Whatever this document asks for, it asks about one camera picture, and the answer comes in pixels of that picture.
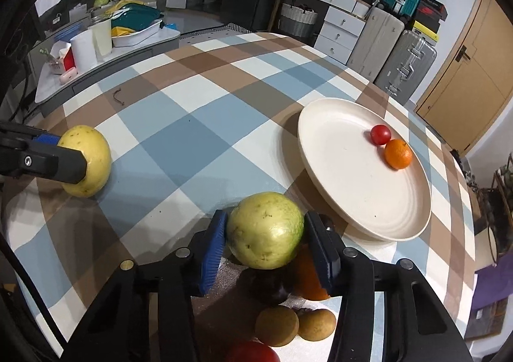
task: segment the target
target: checkered tablecloth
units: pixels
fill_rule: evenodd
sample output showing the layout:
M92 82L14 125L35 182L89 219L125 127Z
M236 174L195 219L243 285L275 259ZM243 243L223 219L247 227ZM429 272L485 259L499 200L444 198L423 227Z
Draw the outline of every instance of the checkered tablecloth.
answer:
M322 97L357 102L388 121L419 156L432 190L431 221L417 239L371 244L346 234L346 244L386 262L412 259L464 333L474 285L473 220L465 180L448 149L414 113L347 67L293 39L258 33L135 64L80 92L39 125L55 134L79 124L96 127L112 150L109 181L93 198L73 198L58 183L27 176L4 190L8 241L64 336L121 261L163 258L203 229L215 209L250 194L285 193L304 211L331 215L342 233L347 224L314 188L298 149L298 115ZM238 270L223 260L214 298L195 302L203 330L213 323L203 311L209 302L224 309L221 319L237 332L244 330L239 322L254 322L254 309L223 298L233 294ZM338 314L340 299L320 305ZM383 295L376 294L375 305L373 358L381 360ZM329 347L329 341L297 338L279 352L282 362L320 361ZM303 358L291 356L299 354Z

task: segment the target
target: screw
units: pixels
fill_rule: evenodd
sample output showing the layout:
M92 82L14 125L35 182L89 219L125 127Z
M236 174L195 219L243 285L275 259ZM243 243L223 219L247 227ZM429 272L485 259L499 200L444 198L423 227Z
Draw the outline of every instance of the screw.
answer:
M121 262L120 268L123 271L131 270L133 268L133 261L130 259L124 260L123 262Z
M347 256L348 258L354 258L358 255L358 251L355 248L347 247L345 248L342 253Z
M409 259L402 259L399 265L401 265L405 270L411 270L414 267L414 263Z
M191 251L188 248L179 248L174 253L178 258L187 258L190 255Z

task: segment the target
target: purple cloth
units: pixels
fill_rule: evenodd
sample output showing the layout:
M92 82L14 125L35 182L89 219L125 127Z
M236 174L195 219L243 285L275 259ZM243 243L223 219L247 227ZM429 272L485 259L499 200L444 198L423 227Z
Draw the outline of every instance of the purple cloth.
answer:
M496 267L489 266L479 271L475 285L472 309L482 309L513 294L513 253L499 259Z

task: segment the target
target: red tomato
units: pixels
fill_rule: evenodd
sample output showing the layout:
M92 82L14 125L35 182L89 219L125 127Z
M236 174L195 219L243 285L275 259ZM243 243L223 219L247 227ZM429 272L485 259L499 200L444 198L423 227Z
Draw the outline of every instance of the red tomato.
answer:
M280 362L280 358L263 343L244 342L230 350L225 362Z
M370 130L370 138L376 145L384 145L392 138L392 133L385 125L376 125Z

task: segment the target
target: wooden door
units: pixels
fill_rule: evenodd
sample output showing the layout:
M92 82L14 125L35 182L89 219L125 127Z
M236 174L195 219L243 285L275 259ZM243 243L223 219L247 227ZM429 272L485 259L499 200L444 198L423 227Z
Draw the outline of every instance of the wooden door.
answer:
M513 26L495 0L481 0L460 50L417 113L464 155L512 90Z

